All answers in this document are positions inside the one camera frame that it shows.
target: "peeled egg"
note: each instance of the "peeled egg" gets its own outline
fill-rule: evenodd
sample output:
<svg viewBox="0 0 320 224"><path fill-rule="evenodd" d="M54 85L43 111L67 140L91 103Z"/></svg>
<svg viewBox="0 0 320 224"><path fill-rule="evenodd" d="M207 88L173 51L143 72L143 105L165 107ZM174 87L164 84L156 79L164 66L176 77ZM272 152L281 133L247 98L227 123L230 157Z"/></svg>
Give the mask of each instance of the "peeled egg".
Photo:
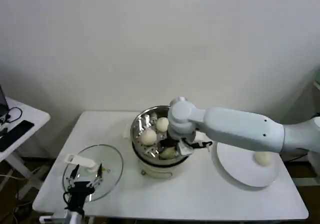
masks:
<svg viewBox="0 0 320 224"><path fill-rule="evenodd" d="M161 117L156 121L155 127L159 132L166 132L168 130L169 120L166 117Z"/></svg>
<svg viewBox="0 0 320 224"><path fill-rule="evenodd" d="M157 134L154 130L146 129L142 132L140 140L143 145L151 146L157 141Z"/></svg>
<svg viewBox="0 0 320 224"><path fill-rule="evenodd" d="M162 159L172 159L176 155L176 148L173 147L168 147L166 148L163 152L159 154L159 157Z"/></svg>
<svg viewBox="0 0 320 224"><path fill-rule="evenodd" d="M267 167L272 163L272 154L268 151L256 151L254 159L259 165Z"/></svg>

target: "white pot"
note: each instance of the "white pot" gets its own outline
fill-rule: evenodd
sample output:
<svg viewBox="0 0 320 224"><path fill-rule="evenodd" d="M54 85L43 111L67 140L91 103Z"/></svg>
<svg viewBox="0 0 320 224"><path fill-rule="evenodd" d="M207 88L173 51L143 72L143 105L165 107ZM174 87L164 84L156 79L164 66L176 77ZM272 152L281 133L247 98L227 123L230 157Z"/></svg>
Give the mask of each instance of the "white pot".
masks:
<svg viewBox="0 0 320 224"><path fill-rule="evenodd" d="M155 167L149 164L146 164L142 160L138 160L139 166L142 169L142 175L149 175L153 178L158 179L171 179L182 173L184 168L184 162L171 166L171 167Z"/></svg>

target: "small white table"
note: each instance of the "small white table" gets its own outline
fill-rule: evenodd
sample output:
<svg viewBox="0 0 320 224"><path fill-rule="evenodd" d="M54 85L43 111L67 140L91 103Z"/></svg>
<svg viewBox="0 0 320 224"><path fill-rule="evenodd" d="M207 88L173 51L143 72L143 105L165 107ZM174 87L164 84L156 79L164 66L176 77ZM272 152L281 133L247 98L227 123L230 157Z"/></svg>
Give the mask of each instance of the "small white table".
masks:
<svg viewBox="0 0 320 224"><path fill-rule="evenodd" d="M138 112L84 112L44 181L33 209L58 213L63 201L62 176L66 154L83 148L108 144L124 159L118 185L107 196L84 205L87 216L198 220L260 221L298 220L308 217L301 199L280 157L278 178L266 188L253 188L230 177L217 156L207 149L196 150L186 161L181 175L170 179L142 176L131 141L123 138L125 126Z"/></svg>
<svg viewBox="0 0 320 224"><path fill-rule="evenodd" d="M18 147L20 147L27 139L29 139L36 131L43 127L49 120L50 115L42 110L35 109L29 105L23 104L16 100L6 98L9 108L18 107L22 110L22 116L19 120L14 121L8 125L8 131L18 125L22 120L29 121L34 124L34 126L15 141L11 146L9 146L5 151L0 152L0 162L6 160L14 169L21 173L25 178L29 179L29 182L19 191L19 199L22 199L28 191L35 187L40 189L42 181L39 180L46 171L49 169L48 166L42 166L36 174L33 174L25 165L24 161L19 157L19 155L14 152ZM14 120L19 116L20 112L16 109L10 112L11 119ZM3 188L8 178L5 178L0 184L0 190Z"/></svg>

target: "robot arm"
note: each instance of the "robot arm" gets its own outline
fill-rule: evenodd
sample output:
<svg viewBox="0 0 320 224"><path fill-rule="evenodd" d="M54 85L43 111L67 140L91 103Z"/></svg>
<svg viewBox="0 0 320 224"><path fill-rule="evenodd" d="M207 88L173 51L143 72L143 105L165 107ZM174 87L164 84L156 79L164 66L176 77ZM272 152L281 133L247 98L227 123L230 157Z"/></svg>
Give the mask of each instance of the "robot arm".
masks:
<svg viewBox="0 0 320 224"><path fill-rule="evenodd" d="M220 107L198 109L184 97L178 97L170 105L168 132L176 140L190 140L199 129L214 141L252 151L279 153L306 149L320 153L320 117L282 125L250 112Z"/></svg>

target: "glass lid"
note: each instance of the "glass lid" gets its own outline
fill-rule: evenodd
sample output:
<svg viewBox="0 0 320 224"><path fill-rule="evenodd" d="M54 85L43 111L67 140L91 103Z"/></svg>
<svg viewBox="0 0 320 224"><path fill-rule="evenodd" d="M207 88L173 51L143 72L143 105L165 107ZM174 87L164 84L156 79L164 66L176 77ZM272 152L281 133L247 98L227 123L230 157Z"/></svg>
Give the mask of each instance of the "glass lid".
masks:
<svg viewBox="0 0 320 224"><path fill-rule="evenodd" d="M78 153L78 156L91 159L96 164L102 165L102 182L93 194L87 196L86 202L93 202L110 193L119 182L124 170L124 160L121 153L113 146L101 144L83 149ZM69 186L68 178L75 167L75 164L68 164L64 170L62 186L65 192ZM96 171L92 172L87 167L80 166L74 181L91 182L95 179L96 175Z"/></svg>

